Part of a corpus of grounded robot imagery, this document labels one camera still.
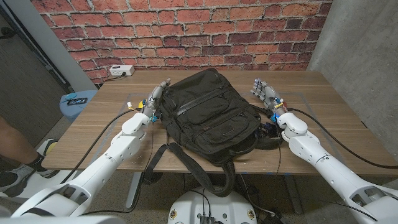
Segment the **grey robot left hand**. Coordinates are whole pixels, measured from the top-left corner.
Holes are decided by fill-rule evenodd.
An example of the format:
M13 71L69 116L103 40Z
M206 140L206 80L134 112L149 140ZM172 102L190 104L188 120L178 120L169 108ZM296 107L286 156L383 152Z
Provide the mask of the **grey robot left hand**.
M146 104L141 109L141 113L150 118L159 109L162 93L170 85L170 81L171 79L168 78L153 89L146 100Z

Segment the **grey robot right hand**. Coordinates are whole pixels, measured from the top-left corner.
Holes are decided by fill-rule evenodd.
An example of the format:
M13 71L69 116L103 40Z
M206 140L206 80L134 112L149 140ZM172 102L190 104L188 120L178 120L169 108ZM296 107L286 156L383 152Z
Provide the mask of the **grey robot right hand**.
M284 100L267 82L260 78L254 80L254 86L251 93L258 97L267 110L272 112L272 117L278 119L287 112Z

